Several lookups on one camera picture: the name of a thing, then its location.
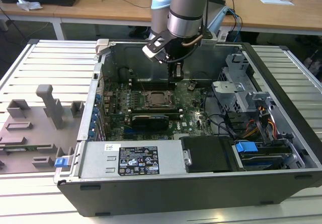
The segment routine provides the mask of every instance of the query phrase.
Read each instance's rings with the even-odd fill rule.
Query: wooden table
[[[243,31],[322,35],[322,0],[287,0],[293,6],[264,4],[260,0],[234,0],[243,19]],[[232,1],[226,0],[232,8]],[[226,16],[222,29],[231,30],[233,16]]]
[[[226,1],[232,8],[231,0]],[[243,31],[322,35],[322,0],[292,0],[294,6],[264,4],[260,0],[234,2],[244,22]],[[13,20],[51,22],[57,39],[64,40],[61,23],[150,26],[150,5],[151,0],[77,0],[73,7],[43,5],[43,9],[30,12],[15,4],[0,7]],[[6,19],[1,12],[0,19]],[[233,17],[226,16],[221,31],[228,32],[233,25]]]

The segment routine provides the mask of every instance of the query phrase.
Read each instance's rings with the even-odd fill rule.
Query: wire bundle
[[[228,9],[230,11],[230,13],[233,15],[233,18],[235,19],[235,24],[232,28],[232,31],[234,31],[236,25],[237,25],[237,35],[234,39],[234,42],[237,41],[237,38],[238,38],[238,35],[240,34],[242,28],[243,28],[243,19],[241,18],[241,16],[237,15],[236,14],[236,11],[235,11],[235,2],[234,0],[231,0],[232,1],[232,9]]]

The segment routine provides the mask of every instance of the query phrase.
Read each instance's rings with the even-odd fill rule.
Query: blue clip
[[[98,113],[98,112],[99,112],[99,109],[98,109],[97,107],[94,107],[94,108],[93,108],[93,112],[94,112],[94,113]]]
[[[258,152],[256,144],[254,142],[242,141],[236,144],[238,153],[240,152]]]
[[[92,114],[92,120],[95,121],[97,119],[97,115],[96,114]]]
[[[55,161],[56,168],[67,168],[68,167],[68,158],[57,158]]]
[[[94,137],[94,136],[95,136],[94,131],[89,131],[89,137]]]

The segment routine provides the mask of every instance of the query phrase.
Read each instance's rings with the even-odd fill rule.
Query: gray plastic part
[[[56,153],[57,152],[57,147],[56,147],[56,145],[52,144],[50,147],[38,147],[37,151],[42,153],[42,154]]]
[[[81,117],[84,112],[84,102],[74,101],[71,103],[70,110],[72,117]]]
[[[36,168],[46,168],[54,166],[54,161],[51,159],[50,156],[46,157],[34,157],[32,164]]]
[[[73,155],[75,153],[74,149],[72,147],[69,147],[69,150],[68,150],[68,156],[70,155]]]
[[[2,137],[0,139],[0,144],[4,145],[21,145],[25,144],[27,139],[24,136],[17,136],[17,137]]]
[[[75,149],[79,125],[82,118],[73,118],[69,107],[63,107],[63,129],[56,129],[52,120],[48,118],[42,106],[30,107],[25,110],[26,118],[12,118],[10,115],[0,130],[0,138],[25,137],[24,145],[8,145],[0,143],[0,159],[6,167],[0,174],[53,172],[54,167],[48,166],[35,168],[32,164],[33,157],[50,156],[55,161],[58,147],[66,152],[70,147]],[[33,127],[25,130],[8,131],[8,123],[31,122]]]
[[[46,115],[49,115],[56,129],[63,128],[62,106],[60,101],[55,101],[52,96],[52,85],[39,85],[36,90],[36,95],[44,101],[46,106]]]
[[[38,42],[39,42],[39,39],[30,39],[28,41],[28,44],[38,44]]]
[[[8,155],[9,153],[4,149],[0,148],[0,155]]]
[[[61,147],[59,147],[58,150],[57,150],[57,153],[56,153],[56,158],[59,158],[59,157],[64,156],[64,155],[65,155],[64,151],[62,150]]]
[[[25,100],[12,100],[7,107],[7,111],[12,118],[25,118],[26,116],[23,111],[29,109]]]
[[[32,128],[31,122],[8,123],[6,125],[6,129],[8,131],[12,131],[12,130],[27,130],[27,129],[31,129],[31,128]]]

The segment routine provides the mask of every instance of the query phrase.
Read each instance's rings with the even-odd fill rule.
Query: power supply label
[[[121,147],[119,153],[120,176],[159,174],[157,147]]]

